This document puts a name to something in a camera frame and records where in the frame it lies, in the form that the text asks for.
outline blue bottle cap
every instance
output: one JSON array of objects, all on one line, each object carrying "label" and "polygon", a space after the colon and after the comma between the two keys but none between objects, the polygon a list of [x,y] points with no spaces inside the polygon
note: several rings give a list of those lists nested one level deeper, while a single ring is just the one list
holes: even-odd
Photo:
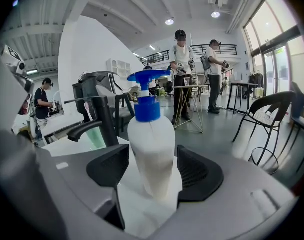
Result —
[{"label": "blue bottle cap", "polygon": [[[148,83],[161,76],[169,76],[169,70],[143,70],[131,74],[127,81],[140,84],[141,91],[148,91]],[[161,117],[160,104],[154,96],[143,96],[137,99],[138,104],[134,104],[135,119],[138,122],[151,122]]]}]

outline gray pants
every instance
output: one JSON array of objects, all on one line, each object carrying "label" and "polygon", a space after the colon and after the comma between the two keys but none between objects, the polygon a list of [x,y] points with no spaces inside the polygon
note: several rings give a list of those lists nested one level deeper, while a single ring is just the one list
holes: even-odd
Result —
[{"label": "gray pants", "polygon": [[216,101],[220,92],[220,76],[216,74],[208,75],[208,79],[211,88],[208,110],[213,110],[216,107]]}]

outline railing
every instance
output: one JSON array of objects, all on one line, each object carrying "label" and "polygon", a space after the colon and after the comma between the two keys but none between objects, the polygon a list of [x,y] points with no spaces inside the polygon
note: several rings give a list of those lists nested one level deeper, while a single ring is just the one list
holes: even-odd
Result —
[{"label": "railing", "polygon": [[[194,52],[194,56],[201,56],[205,54],[205,51],[207,48],[209,48],[209,46],[210,46],[209,44],[199,44],[199,45],[192,45],[191,48]],[[236,45],[222,44],[221,46],[219,46],[219,50],[217,50],[216,53],[222,55],[237,55]],[[157,62],[167,61],[169,60],[169,50],[161,51],[159,53],[149,55],[145,58],[138,58],[138,59],[144,66]]]}]

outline fluorescent light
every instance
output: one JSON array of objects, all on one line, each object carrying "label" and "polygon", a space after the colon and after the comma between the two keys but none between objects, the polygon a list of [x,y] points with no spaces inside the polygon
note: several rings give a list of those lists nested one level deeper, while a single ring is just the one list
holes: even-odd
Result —
[{"label": "fluorescent light", "polygon": [[174,20],[172,20],[171,18],[169,18],[168,20],[166,20],[165,24],[166,25],[172,25],[174,23]]},{"label": "fluorescent light", "polygon": [[16,5],[18,5],[18,0],[15,0],[13,3],[12,3],[12,6],[15,7]]},{"label": "fluorescent light", "polygon": [[27,71],[26,74],[31,75],[31,74],[34,74],[34,73],[37,73],[37,72],[38,71],[36,69],[34,69],[34,70]]},{"label": "fluorescent light", "polygon": [[214,12],[212,12],[211,16],[212,16],[212,18],[218,18],[218,17],[220,17],[220,13],[218,11],[214,11]]}]

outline black t-shirt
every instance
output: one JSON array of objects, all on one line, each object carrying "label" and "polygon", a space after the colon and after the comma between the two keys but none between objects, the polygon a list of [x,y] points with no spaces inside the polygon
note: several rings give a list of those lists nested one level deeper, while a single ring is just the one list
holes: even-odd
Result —
[{"label": "black t-shirt", "polygon": [[36,116],[36,118],[43,120],[47,117],[48,107],[38,106],[37,100],[42,100],[43,102],[48,102],[45,91],[43,91],[40,88],[38,88],[36,90],[35,96],[34,96],[34,105],[36,107],[35,116]]}]

